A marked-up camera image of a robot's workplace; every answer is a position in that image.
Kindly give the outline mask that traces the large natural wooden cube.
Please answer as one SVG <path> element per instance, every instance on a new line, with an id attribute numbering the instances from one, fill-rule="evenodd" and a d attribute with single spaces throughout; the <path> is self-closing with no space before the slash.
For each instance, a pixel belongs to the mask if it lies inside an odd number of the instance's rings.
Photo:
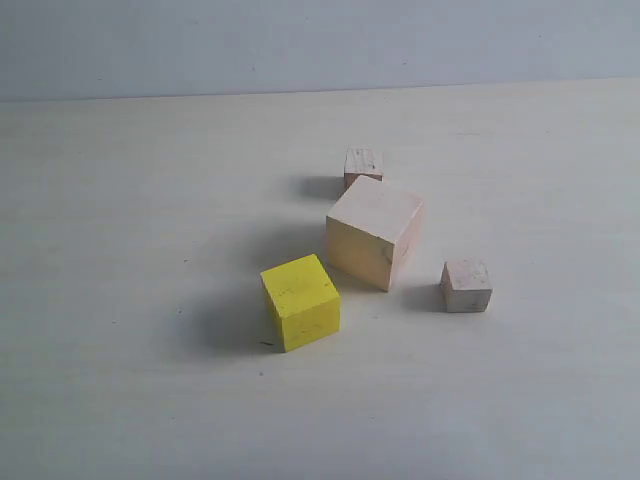
<path id="1" fill-rule="evenodd" d="M 418 243 L 424 210 L 419 196 L 358 177 L 326 215 L 328 263 L 390 290 Z"/>

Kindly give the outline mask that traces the yellow painted wooden cube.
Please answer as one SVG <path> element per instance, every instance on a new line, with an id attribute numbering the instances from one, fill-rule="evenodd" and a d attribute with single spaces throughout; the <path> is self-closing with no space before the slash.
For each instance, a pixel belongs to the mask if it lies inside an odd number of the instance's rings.
<path id="1" fill-rule="evenodd" d="M 316 254 L 260 273 L 266 304 L 289 352 L 341 328 L 341 297 Z"/>

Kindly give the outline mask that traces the small wooden cube with marks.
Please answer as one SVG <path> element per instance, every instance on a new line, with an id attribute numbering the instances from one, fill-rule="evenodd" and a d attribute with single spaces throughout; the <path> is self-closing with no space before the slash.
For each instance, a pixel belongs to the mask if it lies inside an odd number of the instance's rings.
<path id="1" fill-rule="evenodd" d="M 343 169 L 344 189 L 347 190 L 359 176 L 382 181 L 384 156 L 376 149 L 349 147 L 346 150 Z"/>

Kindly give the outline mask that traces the small pale wooden cube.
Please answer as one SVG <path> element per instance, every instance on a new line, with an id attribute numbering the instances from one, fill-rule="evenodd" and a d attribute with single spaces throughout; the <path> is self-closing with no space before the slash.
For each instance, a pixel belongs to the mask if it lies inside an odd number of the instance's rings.
<path id="1" fill-rule="evenodd" d="M 473 258 L 445 261 L 440 286 L 448 313 L 484 312 L 493 293 L 485 262 Z"/>

